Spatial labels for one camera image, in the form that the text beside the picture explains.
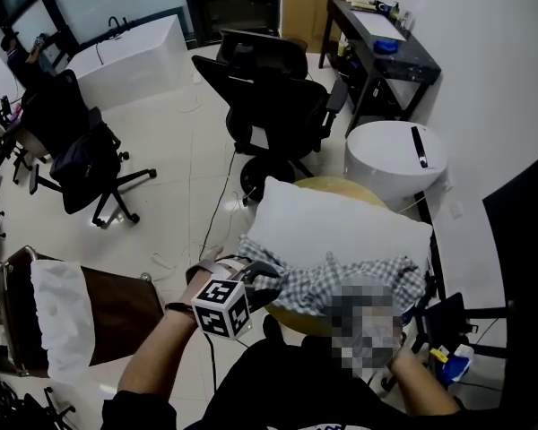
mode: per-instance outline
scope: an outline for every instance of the pillow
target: pillow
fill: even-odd
[[[407,256],[427,269],[432,226],[383,207],[265,180],[247,236],[294,267],[316,266],[333,252],[341,264]]]

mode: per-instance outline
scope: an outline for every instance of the plaid shirt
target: plaid shirt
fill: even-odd
[[[419,267],[406,256],[340,264],[328,252],[323,263],[300,269],[290,266],[247,236],[239,238],[237,255],[271,264],[281,278],[259,276],[255,279],[254,286],[256,289],[279,289],[281,294],[273,301],[273,305],[297,314],[326,316],[331,298],[338,294],[343,280],[373,280],[383,287],[390,287],[393,305],[399,314],[414,305],[425,289]]]

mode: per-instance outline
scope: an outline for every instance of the forearm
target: forearm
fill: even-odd
[[[401,348],[390,369],[409,414],[444,416],[460,411],[456,401],[408,348]]]
[[[179,362],[197,324],[190,314],[166,311],[119,380],[119,391],[152,393],[169,400]]]
[[[39,57],[39,47],[34,47],[32,51],[30,52],[30,55],[28,56],[28,59],[26,60],[27,64],[34,64]]]

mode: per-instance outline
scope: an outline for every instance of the black t-shirt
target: black t-shirt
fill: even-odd
[[[102,430],[174,430],[176,415],[176,410],[158,396],[121,391],[104,404]],[[203,419],[188,429],[474,430],[490,429],[490,419],[489,411],[408,417],[330,360],[303,347],[262,340],[231,368]]]
[[[8,54],[8,67],[26,90],[35,90],[47,74],[40,68],[38,62],[27,63],[28,56],[28,51],[23,47],[17,47]]]

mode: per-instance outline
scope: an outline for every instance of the chair armrest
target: chair armrest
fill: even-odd
[[[30,184],[28,185],[28,191],[30,191],[30,196],[33,196],[34,193],[38,191],[38,178],[39,178],[39,165],[34,164],[32,171],[30,172]]]
[[[326,109],[335,114],[339,113],[347,101],[349,95],[349,87],[343,80],[334,82],[333,90],[329,100],[326,102]]]
[[[54,182],[50,182],[47,178],[39,175],[39,165],[34,164],[32,171],[30,172],[30,184],[28,185],[28,190],[30,191],[30,196],[38,191],[38,185],[44,185],[46,188],[49,188],[53,191],[58,191],[62,193],[62,187],[56,185]]]
[[[347,101],[349,95],[349,87],[343,80],[337,80],[334,82],[333,90],[329,96],[329,100],[326,102],[326,110],[329,112],[326,118],[325,126],[321,128],[321,140],[326,139],[331,135],[331,127],[333,127],[333,121],[337,118],[337,113],[341,111],[344,103]]]
[[[103,119],[101,118],[101,111],[99,108],[94,107],[88,112],[88,121],[90,124],[90,129],[93,129],[99,123],[103,123]]]

